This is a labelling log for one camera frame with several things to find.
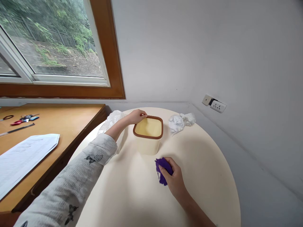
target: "stack of papers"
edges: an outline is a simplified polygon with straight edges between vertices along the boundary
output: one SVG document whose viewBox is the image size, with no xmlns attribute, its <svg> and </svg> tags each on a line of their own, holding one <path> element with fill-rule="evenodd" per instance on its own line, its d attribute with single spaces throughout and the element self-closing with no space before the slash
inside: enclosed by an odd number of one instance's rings
<svg viewBox="0 0 303 227">
<path fill-rule="evenodd" d="M 0 155 L 0 200 L 57 146 L 59 137 L 30 136 Z"/>
</svg>

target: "brown rim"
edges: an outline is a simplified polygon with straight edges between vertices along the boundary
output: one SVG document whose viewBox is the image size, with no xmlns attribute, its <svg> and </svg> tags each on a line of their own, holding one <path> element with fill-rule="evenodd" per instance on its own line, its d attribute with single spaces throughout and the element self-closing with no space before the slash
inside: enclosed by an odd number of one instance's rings
<svg viewBox="0 0 303 227">
<path fill-rule="evenodd" d="M 138 133 L 135 132 L 136 127 L 137 127 L 137 124 L 135 124 L 135 126 L 134 126 L 133 134 L 134 134 L 135 136 L 137 136 L 137 137 L 146 138 L 146 139 L 161 139 L 162 136 L 163 136 L 163 120 L 162 120 L 162 118 L 160 118 L 160 117 L 155 117 L 155 116 L 147 116 L 147 118 L 152 118 L 152 119 L 156 119 L 156 120 L 161 121 L 161 127 L 162 127 L 162 129 L 161 129 L 161 131 L 162 131 L 162 132 L 161 132 L 161 135 L 158 136 L 158 137 L 151 137 L 151 136 L 140 135 L 140 134 L 138 134 Z"/>
</svg>

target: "window glass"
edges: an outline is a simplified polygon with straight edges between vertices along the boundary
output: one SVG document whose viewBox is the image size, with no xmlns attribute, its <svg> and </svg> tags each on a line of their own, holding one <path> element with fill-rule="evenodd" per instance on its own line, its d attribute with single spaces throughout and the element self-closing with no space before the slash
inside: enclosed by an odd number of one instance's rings
<svg viewBox="0 0 303 227">
<path fill-rule="evenodd" d="M 82 0 L 1 0 L 0 24 L 36 74 L 104 77 Z"/>
<path fill-rule="evenodd" d="M 15 73 L 11 70 L 11 68 L 0 58 L 0 74 L 12 74 Z"/>
</svg>

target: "electrical outlet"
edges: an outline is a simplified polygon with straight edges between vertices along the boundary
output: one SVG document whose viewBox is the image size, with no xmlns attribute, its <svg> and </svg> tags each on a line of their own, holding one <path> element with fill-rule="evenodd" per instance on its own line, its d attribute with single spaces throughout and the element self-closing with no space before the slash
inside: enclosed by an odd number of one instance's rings
<svg viewBox="0 0 303 227">
<path fill-rule="evenodd" d="M 212 97 L 208 96 L 208 95 L 205 95 L 204 96 L 204 99 L 202 101 L 202 103 L 206 106 L 208 106 L 209 102 L 212 100 Z"/>
<path fill-rule="evenodd" d="M 218 111 L 219 113 L 223 113 L 226 108 L 226 104 L 214 100 L 212 101 L 211 108 Z"/>
</svg>

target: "plastic container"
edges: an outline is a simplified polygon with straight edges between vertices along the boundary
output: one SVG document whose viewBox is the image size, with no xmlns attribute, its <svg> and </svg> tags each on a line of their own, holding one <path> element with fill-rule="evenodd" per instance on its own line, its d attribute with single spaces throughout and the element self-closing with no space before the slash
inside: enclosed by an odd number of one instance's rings
<svg viewBox="0 0 303 227">
<path fill-rule="evenodd" d="M 163 120 L 160 117 L 148 116 L 134 126 L 133 133 L 137 150 L 142 154 L 155 155 L 163 136 Z"/>
</svg>

